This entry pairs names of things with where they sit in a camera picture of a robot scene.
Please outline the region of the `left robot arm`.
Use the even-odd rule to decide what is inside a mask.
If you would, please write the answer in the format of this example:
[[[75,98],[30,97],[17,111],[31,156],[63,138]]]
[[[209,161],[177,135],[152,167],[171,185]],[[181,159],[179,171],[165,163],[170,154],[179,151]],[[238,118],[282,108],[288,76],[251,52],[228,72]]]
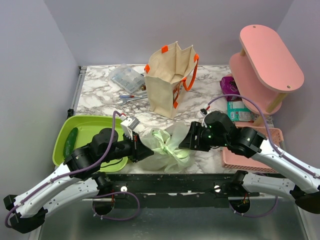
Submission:
[[[40,227],[45,218],[64,205],[85,198],[104,198],[116,193],[114,184],[101,172],[101,164],[128,158],[138,162],[154,155],[140,136],[123,136],[112,128],[104,128],[92,141],[76,148],[56,170],[32,189],[20,195],[7,195],[9,211],[4,224],[22,234]]]

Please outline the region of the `green avocado print plastic bag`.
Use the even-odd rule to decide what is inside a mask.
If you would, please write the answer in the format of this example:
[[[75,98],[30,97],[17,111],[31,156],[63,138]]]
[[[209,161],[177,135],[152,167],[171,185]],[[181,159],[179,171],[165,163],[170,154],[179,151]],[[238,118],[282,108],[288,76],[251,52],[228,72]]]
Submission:
[[[138,162],[144,171],[180,173],[195,163],[195,152],[179,149],[190,127],[176,122],[166,129],[153,128],[141,138],[142,143],[154,154]]]

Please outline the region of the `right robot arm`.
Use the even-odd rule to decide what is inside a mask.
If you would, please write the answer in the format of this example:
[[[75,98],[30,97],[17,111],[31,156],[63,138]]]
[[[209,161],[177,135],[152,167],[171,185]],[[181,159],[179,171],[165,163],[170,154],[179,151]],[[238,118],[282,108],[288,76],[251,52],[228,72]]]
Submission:
[[[202,122],[193,121],[179,149],[208,152],[213,147],[226,147],[233,154],[263,163],[282,178],[257,175],[238,170],[230,191],[241,196],[266,193],[294,200],[301,209],[320,212],[320,170],[274,145],[271,137],[251,127],[237,127],[219,111],[208,113]]]

